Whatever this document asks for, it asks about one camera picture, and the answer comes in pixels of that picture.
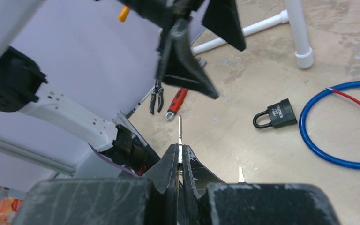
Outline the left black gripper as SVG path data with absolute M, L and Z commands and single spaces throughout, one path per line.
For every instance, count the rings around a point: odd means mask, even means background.
M 141 18 L 155 25 L 176 21 L 169 29 L 160 53 L 156 78 L 217 99 L 219 93 L 194 57 L 188 39 L 190 14 L 203 0 L 120 0 Z M 246 49 L 236 0 L 210 0 L 202 25 L 239 51 Z

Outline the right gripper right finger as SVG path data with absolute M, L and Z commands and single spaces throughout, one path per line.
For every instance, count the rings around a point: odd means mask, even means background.
M 188 225 L 338 225 L 326 194 L 303 183 L 225 183 L 183 146 Z

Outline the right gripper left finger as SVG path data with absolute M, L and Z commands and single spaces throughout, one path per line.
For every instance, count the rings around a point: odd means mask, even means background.
M 176 225 L 177 144 L 141 177 L 45 180 L 27 194 L 14 225 Z

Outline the red cable lock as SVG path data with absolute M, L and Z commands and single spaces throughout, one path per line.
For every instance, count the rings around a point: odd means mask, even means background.
M 331 91 L 332 93 L 336 93 L 336 94 L 338 94 L 338 95 L 341 95 L 341 96 L 343 96 L 343 97 L 345 97 L 345 98 L 347 98 L 347 99 L 355 102 L 357 105 L 360 106 L 360 101 L 359 101 L 358 99 L 356 99 L 356 98 L 354 98 L 354 97 L 352 97 L 352 96 L 350 96 L 350 95 L 348 95 L 348 94 L 346 94 L 346 93 L 343 93 L 343 92 L 341 92 L 341 91 L 339 91 L 339 90 L 336 90 L 336 89 L 334 89 L 334 88 L 331 88 L 331 87 L 325 87 L 325 88 L 326 88 L 327 90 Z

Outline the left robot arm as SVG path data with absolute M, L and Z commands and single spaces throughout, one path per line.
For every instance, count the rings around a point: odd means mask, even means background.
M 165 83 L 217 99 L 219 94 L 188 39 L 191 13 L 202 4 L 201 0 L 123 1 L 162 29 L 156 87 Z M 144 174 L 160 160 L 150 147 L 143 147 L 123 125 L 98 117 L 55 90 L 37 63 L 10 45 L 41 6 L 40 0 L 0 0 L 0 112 L 21 112 L 50 122 L 87 142 L 109 163 Z

